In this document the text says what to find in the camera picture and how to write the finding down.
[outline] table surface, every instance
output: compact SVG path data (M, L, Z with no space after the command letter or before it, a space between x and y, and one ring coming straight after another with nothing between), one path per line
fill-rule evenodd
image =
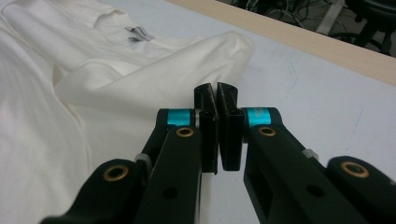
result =
M250 37L255 54L235 83L238 106L276 107L324 165L348 155L396 179L395 59L212 0L101 1L153 34ZM244 160L240 172L204 175L201 223L259 223L242 181Z
M396 59L214 0L168 0L179 6L303 50L329 62L396 85Z

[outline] clothing tag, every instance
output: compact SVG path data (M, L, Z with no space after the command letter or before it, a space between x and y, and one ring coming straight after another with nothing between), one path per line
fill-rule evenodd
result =
M149 33L145 30L145 28L141 26L133 27L125 27L125 30L131 32L134 36L129 37L130 40L134 42L147 40L150 41L154 39L154 36L149 35Z

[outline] black chair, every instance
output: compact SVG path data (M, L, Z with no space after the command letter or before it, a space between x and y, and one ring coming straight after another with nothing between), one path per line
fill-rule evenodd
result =
M353 44L360 47L365 47L370 42L378 47L381 53L390 55L390 37L396 30L396 0L346 0L346 5L356 13L355 21L365 19L367 23L358 35L342 33L331 37L350 41L351 38L355 38ZM385 33L381 44L373 40L377 31Z

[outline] white cloth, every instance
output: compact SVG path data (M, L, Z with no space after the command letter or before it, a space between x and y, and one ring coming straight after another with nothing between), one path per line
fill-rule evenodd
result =
M235 32L135 43L129 15L96 1L0 9L2 224L64 213L99 164L134 159L159 108L193 107L197 85L234 83L253 52Z

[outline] brass grommet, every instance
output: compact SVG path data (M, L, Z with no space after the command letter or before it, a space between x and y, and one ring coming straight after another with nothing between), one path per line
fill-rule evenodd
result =
M176 134L180 137L190 137L194 134L194 130L191 128L180 128L177 129Z
M268 128L268 127L261 127L259 129L259 133L268 137L272 137L274 135L276 135L276 131L272 128Z
M105 170L103 178L108 182L118 181L128 175L129 169L126 165L113 165Z
M344 161L341 163L341 168L349 175L359 178L366 178L370 175L369 171L362 165L353 161Z

